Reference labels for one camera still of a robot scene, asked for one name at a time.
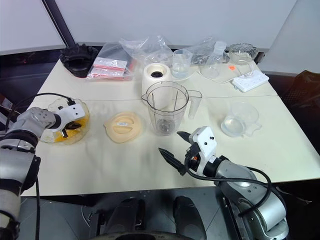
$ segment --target measuring cup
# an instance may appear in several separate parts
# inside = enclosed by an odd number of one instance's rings
[[[161,81],[151,85],[141,98],[147,103],[155,132],[168,136],[179,127],[189,100],[189,118],[195,117],[202,94],[199,91],[187,90],[173,81]]]
[[[252,105],[245,102],[235,102],[221,123],[221,130],[230,137],[242,135],[250,137],[262,127],[258,123],[258,119],[259,113]]]

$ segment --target black cable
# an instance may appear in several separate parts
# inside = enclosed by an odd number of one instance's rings
[[[62,94],[59,94],[59,93],[54,93],[54,92],[43,92],[43,93],[38,93],[36,95],[32,95],[30,97],[27,97],[25,99],[22,99],[21,101],[19,101],[12,109],[11,111],[9,112],[9,115],[6,119],[6,122],[5,122],[5,131],[7,132],[9,130],[9,122],[10,122],[10,119],[13,115],[13,112],[19,107],[19,105],[21,105],[22,103],[24,103],[25,101],[28,101],[30,99],[33,99],[37,96],[42,96],[42,95],[55,95],[55,96],[59,96],[59,97],[62,97],[62,98],[66,98],[68,101],[72,101],[72,99],[68,96],[65,96],[65,95],[62,95]]]
[[[274,191],[274,189],[272,189],[272,182],[271,182],[270,178],[268,177],[267,174],[265,174],[261,170],[255,169],[253,167],[248,167],[248,169],[262,174],[266,178],[267,184],[262,182],[262,181],[258,181],[258,180],[254,180],[254,179],[246,179],[246,178],[238,178],[238,177],[237,178],[236,177],[235,178],[227,178],[227,177],[199,176],[199,175],[194,174],[193,172],[190,171],[189,165],[188,165],[189,159],[190,159],[190,156],[188,156],[188,154],[187,154],[185,159],[184,159],[184,165],[185,165],[186,171],[190,176],[192,176],[192,177],[194,177],[196,179],[205,180],[205,181],[214,181],[214,182],[245,182],[245,183],[258,184],[258,185],[261,185],[261,186],[264,186],[264,187],[266,187],[266,185],[267,185],[267,190],[266,190],[263,198],[257,204],[253,205],[252,207],[246,209],[243,212],[240,212],[239,213],[239,217],[243,217],[245,214],[247,214],[247,213],[259,208],[268,199],[268,197],[270,196],[270,193]]]
[[[40,192],[38,178],[35,180],[36,190],[36,223],[35,223],[35,240],[39,240],[40,235]]]

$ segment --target plastic bag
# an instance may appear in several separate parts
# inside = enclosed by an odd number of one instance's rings
[[[152,63],[172,65],[173,52],[161,35],[151,35],[142,40],[128,41],[121,39],[123,49],[144,66]]]
[[[136,61],[119,43],[106,43],[87,75],[90,81],[128,81],[134,76]]]
[[[208,37],[196,45],[184,48],[189,52],[193,53],[191,65],[204,65],[213,53],[215,43],[216,40],[213,37]],[[223,63],[227,62],[229,62],[229,56],[224,52]]]

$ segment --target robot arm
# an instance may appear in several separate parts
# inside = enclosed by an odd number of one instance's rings
[[[84,116],[81,104],[74,101],[56,112],[32,107],[17,117],[0,140],[0,239],[18,237],[20,195],[37,179],[41,159],[35,149],[44,130],[66,133],[68,123]]]
[[[181,175],[188,172],[202,180],[209,178],[215,180],[215,185],[240,212],[248,212],[242,216],[242,219],[257,240],[281,240],[288,235],[286,208],[281,196],[276,194],[276,191],[272,191],[262,205],[250,210],[261,201],[267,188],[256,183],[258,182],[256,176],[247,167],[235,164],[223,156],[220,158],[215,156],[217,142],[210,127],[197,128],[192,134],[187,132],[178,132],[178,134],[190,143],[191,147],[187,150],[184,164],[175,159],[172,153],[159,148],[169,164]],[[235,178],[241,178],[243,181],[232,181]]]

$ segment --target white table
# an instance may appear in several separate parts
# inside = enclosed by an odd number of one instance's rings
[[[194,120],[187,113],[179,131],[193,132],[211,126],[217,140],[217,155],[263,170],[273,182],[320,177],[320,156],[269,83],[242,93],[230,83],[218,84],[198,73],[183,83],[204,96]],[[141,81],[87,82],[72,76],[56,64],[39,93],[55,92],[82,99],[90,111],[90,129],[73,145],[40,142],[38,174],[42,196],[76,195],[212,186],[212,182],[180,176],[160,155],[158,148],[184,159],[189,144],[177,134],[157,136],[152,132],[147,107],[140,100]],[[36,98],[32,106],[45,108],[55,96]],[[233,102],[247,102],[260,113],[262,128],[252,137],[224,135],[220,123]],[[104,121],[113,115],[133,111],[141,116],[144,130],[137,139],[116,144],[106,135]],[[35,188],[23,193],[34,196]]]

